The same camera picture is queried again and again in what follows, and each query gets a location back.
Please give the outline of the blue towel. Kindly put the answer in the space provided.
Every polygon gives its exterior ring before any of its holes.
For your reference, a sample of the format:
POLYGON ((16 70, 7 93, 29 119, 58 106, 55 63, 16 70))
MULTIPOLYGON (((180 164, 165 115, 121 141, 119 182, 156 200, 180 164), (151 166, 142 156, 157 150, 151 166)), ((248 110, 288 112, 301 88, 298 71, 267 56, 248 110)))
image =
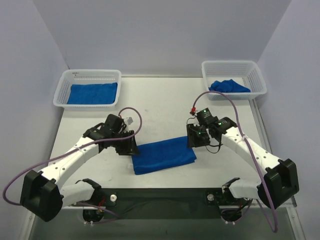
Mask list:
POLYGON ((181 136, 139 145, 139 155, 131 157, 134 173, 144 175, 194 163, 197 157, 187 143, 188 138, 181 136))
POLYGON ((73 84, 68 105, 109 105, 116 99, 118 84, 73 84))

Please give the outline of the blue towels pile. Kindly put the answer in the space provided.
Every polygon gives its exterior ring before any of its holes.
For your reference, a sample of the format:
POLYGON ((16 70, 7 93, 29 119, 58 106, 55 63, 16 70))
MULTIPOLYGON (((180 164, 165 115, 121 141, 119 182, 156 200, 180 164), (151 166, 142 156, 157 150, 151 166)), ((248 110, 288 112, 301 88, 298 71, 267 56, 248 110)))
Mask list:
POLYGON ((210 91, 221 93, 250 93, 251 90, 235 82, 233 79, 215 81, 208 88, 210 91))

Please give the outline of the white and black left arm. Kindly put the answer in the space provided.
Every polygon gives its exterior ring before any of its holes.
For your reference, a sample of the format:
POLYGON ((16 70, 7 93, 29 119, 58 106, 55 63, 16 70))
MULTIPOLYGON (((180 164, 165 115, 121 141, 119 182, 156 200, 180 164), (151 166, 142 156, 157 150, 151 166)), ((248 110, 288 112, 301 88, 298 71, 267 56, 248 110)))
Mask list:
POLYGON ((65 183, 88 160, 109 147, 120 156, 139 155, 135 132, 128 129, 132 123, 131 117, 109 114, 105 122, 87 129, 59 161, 39 171, 30 170, 24 176, 20 204, 45 222, 66 206, 82 202, 100 205, 107 197, 97 182, 85 178, 72 185, 65 183))

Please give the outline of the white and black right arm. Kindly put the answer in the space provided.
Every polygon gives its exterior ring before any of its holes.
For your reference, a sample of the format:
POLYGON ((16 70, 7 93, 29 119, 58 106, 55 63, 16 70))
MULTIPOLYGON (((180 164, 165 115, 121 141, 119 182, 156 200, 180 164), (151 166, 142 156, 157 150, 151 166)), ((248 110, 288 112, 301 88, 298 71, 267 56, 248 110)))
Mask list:
POLYGON ((254 199, 268 208, 277 209, 300 190, 297 166, 291 159, 282 160, 268 152, 241 132, 239 125, 228 117, 219 119, 208 108, 195 114, 197 123, 187 123, 187 146, 228 147, 245 160, 259 175, 257 182, 235 177, 222 187, 226 199, 254 199))

